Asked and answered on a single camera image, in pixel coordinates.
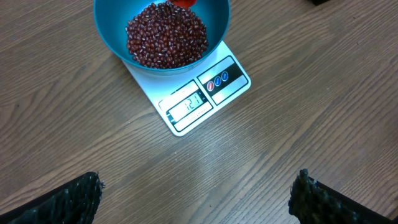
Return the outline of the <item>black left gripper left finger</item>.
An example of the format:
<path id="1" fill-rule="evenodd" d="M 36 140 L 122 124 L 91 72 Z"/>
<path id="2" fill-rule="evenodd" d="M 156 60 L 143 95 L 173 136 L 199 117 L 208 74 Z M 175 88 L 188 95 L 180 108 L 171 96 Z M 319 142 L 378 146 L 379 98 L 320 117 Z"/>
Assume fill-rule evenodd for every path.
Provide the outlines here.
<path id="1" fill-rule="evenodd" d="M 92 224 L 104 182 L 87 172 L 1 215 L 1 224 Z"/>

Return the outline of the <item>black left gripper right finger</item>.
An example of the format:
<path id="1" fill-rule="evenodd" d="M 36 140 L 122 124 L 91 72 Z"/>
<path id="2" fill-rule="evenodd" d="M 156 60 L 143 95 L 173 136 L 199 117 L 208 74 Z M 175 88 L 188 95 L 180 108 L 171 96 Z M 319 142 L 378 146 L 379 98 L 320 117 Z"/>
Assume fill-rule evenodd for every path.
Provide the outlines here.
<path id="1" fill-rule="evenodd" d="M 395 224 L 300 170 L 290 189 L 289 214 L 303 224 Z"/>

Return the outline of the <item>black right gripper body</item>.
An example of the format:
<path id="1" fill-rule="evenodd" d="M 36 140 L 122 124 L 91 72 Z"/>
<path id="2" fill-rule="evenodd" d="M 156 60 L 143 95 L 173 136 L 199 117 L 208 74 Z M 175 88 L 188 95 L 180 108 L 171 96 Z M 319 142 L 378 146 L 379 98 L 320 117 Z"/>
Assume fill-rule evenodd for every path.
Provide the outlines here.
<path id="1" fill-rule="evenodd" d="M 319 6 L 319 5 L 321 5 L 321 4 L 323 4 L 323 3 L 327 2 L 327 1 L 329 1 L 329 0 L 310 0 L 310 2 L 312 4 L 314 4 L 315 6 Z"/>

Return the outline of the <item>red measuring scoop blue handle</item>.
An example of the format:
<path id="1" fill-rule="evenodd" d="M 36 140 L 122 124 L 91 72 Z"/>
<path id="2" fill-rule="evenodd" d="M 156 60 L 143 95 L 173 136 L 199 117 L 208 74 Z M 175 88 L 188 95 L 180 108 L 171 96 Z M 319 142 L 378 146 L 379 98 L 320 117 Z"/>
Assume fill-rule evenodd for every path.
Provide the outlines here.
<path id="1" fill-rule="evenodd" d="M 184 7 L 185 9 L 189 9 L 190 7 L 194 6 L 197 0 L 169 0 L 176 6 Z"/>

